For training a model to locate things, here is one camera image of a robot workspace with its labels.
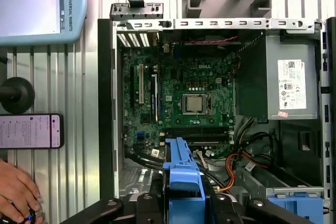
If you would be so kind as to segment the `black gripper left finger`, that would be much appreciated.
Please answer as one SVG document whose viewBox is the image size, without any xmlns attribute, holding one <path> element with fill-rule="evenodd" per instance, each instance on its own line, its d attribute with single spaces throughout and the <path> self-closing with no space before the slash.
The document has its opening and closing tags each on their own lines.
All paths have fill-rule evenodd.
<svg viewBox="0 0 336 224">
<path fill-rule="evenodd" d="M 102 199 L 63 223 L 164 223 L 163 180 L 152 179 L 148 193 L 123 202 Z"/>
</svg>

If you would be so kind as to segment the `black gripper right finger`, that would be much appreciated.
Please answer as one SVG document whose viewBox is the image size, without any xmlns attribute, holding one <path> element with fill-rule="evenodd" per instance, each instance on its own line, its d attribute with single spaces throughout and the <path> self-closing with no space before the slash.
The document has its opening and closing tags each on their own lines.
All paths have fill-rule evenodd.
<svg viewBox="0 0 336 224">
<path fill-rule="evenodd" d="M 209 186 L 209 222 L 210 223 L 311 223 L 305 217 L 298 216 L 273 202 L 253 198 L 246 205 L 232 200 L 230 194 L 215 192 Z"/>
</svg>

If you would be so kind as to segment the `person's bare hand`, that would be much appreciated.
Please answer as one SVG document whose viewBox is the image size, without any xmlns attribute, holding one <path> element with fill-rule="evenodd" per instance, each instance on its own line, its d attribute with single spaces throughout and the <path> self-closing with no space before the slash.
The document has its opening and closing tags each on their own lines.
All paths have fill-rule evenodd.
<svg viewBox="0 0 336 224">
<path fill-rule="evenodd" d="M 1 216 L 30 223 L 30 211 L 40 211 L 40 191 L 25 172 L 1 160 Z"/>
</svg>

